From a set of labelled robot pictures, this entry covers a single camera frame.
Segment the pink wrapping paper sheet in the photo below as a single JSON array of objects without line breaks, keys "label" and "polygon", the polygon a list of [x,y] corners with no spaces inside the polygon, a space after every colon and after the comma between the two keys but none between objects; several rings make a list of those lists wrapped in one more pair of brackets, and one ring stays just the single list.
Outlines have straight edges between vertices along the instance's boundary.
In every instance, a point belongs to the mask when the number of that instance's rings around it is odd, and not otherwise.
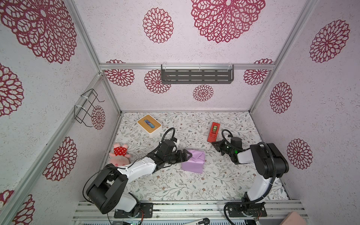
[{"label": "pink wrapping paper sheet", "polygon": [[198,150],[188,150],[188,152],[192,154],[192,157],[181,164],[182,170],[202,174],[205,164],[205,152]]}]

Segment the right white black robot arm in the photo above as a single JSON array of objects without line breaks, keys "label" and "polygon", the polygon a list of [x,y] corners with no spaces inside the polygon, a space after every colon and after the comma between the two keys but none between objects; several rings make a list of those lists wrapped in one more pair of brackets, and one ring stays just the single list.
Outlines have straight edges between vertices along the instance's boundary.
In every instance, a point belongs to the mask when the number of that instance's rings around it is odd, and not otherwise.
[{"label": "right white black robot arm", "polygon": [[275,180],[289,171],[287,160],[273,143],[259,142],[245,150],[242,148],[242,140],[232,137],[230,142],[224,138],[212,145],[221,155],[228,155],[236,165],[255,164],[260,176],[245,193],[243,203],[262,201],[270,193]]}]

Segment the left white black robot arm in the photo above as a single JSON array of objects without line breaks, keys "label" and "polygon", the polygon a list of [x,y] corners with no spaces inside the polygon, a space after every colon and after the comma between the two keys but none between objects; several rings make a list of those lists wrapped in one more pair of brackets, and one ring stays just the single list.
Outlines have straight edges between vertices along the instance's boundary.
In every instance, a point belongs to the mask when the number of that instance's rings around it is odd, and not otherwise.
[{"label": "left white black robot arm", "polygon": [[191,157],[188,150],[178,150],[172,139],[160,141],[157,148],[130,165],[106,165],[87,188],[86,195],[102,214],[118,210],[135,217],[140,213],[141,202],[133,194],[124,192],[126,185]]}]

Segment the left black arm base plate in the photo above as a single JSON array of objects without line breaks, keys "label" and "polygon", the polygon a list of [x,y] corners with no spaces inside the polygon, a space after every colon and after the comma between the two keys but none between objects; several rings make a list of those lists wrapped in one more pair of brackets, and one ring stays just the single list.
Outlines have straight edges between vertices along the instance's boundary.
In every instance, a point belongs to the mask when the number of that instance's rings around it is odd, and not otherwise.
[{"label": "left black arm base plate", "polygon": [[152,202],[143,202],[137,204],[130,212],[115,210],[114,218],[152,218],[153,206]]}]

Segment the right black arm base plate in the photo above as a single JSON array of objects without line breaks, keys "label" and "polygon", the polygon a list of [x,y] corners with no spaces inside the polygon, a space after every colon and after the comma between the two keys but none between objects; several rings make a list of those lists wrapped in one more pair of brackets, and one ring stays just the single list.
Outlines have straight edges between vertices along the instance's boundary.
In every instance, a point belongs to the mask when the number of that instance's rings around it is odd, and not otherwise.
[{"label": "right black arm base plate", "polygon": [[242,204],[242,203],[230,203],[227,206],[228,215],[230,217],[266,217],[267,212],[265,209],[265,202],[262,203],[250,203],[250,204]]}]

